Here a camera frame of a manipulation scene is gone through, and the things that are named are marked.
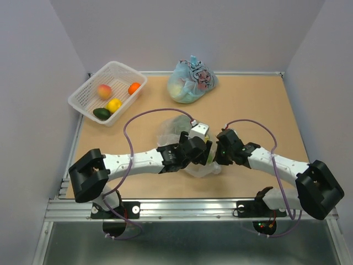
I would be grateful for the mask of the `orange fruit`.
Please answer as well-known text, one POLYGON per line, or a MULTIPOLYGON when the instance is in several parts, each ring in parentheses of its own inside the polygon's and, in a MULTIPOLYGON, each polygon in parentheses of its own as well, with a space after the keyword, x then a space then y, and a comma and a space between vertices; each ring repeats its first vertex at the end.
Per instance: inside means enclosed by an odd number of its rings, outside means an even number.
POLYGON ((133 95, 140 87, 140 84, 137 82, 132 83, 128 88, 129 95, 133 95))

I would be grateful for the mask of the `yellow fruit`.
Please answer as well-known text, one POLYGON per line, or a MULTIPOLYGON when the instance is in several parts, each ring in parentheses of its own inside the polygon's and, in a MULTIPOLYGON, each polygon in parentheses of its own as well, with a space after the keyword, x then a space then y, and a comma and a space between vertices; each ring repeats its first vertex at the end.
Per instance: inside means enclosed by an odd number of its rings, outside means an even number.
POLYGON ((107 105, 105 106, 105 108, 110 112, 110 113, 115 113, 120 107, 122 106, 122 102, 121 100, 117 99, 117 98, 113 98, 112 100, 110 100, 107 105))

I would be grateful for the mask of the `dark green avocado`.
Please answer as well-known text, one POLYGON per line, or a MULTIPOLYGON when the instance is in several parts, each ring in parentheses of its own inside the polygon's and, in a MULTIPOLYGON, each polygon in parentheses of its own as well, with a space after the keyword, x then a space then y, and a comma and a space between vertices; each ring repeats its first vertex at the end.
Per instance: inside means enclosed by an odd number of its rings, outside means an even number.
POLYGON ((102 121, 106 121, 111 117, 111 113, 106 108, 96 108, 93 110, 93 114, 102 121))

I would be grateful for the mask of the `red fruit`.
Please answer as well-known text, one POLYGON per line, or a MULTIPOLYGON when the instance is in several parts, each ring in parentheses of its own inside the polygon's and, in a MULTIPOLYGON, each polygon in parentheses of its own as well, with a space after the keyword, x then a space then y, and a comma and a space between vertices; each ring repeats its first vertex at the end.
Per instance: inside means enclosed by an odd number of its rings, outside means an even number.
POLYGON ((112 89, 107 84, 101 84, 97 87, 97 95, 102 100, 108 100, 111 97, 112 89))

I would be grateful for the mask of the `green netted melon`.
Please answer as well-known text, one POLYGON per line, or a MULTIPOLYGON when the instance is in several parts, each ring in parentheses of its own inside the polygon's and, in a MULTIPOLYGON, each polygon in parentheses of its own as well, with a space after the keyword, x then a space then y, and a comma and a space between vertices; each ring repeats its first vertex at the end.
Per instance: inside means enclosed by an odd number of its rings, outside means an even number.
POLYGON ((171 134, 180 134, 182 131, 189 132, 191 129, 190 118, 186 115, 180 115, 169 120, 168 130, 171 134))

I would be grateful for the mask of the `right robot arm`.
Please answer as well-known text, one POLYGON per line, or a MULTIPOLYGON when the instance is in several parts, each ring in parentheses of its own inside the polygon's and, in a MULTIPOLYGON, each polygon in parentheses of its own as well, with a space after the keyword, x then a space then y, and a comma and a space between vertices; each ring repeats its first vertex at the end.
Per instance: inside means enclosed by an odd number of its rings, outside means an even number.
POLYGON ((285 191, 271 189, 254 201, 255 212, 267 215, 272 210, 302 210, 323 220, 344 197, 341 185, 328 166, 319 160, 312 163, 291 160, 264 149, 255 143, 243 144, 232 129, 217 135, 215 161, 228 166, 233 163, 262 171, 294 187, 285 191))

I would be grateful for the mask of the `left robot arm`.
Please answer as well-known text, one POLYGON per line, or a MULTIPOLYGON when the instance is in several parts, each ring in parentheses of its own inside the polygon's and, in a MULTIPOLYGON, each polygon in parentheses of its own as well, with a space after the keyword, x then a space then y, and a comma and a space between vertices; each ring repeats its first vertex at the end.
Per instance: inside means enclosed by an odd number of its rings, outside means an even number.
POLYGON ((185 169, 190 163, 205 165, 212 142, 204 137, 189 137, 182 132, 179 142, 134 155, 110 155, 91 149, 68 170, 76 203, 92 202, 110 217, 122 213, 117 190, 108 187, 112 179, 151 173, 163 174, 185 169))

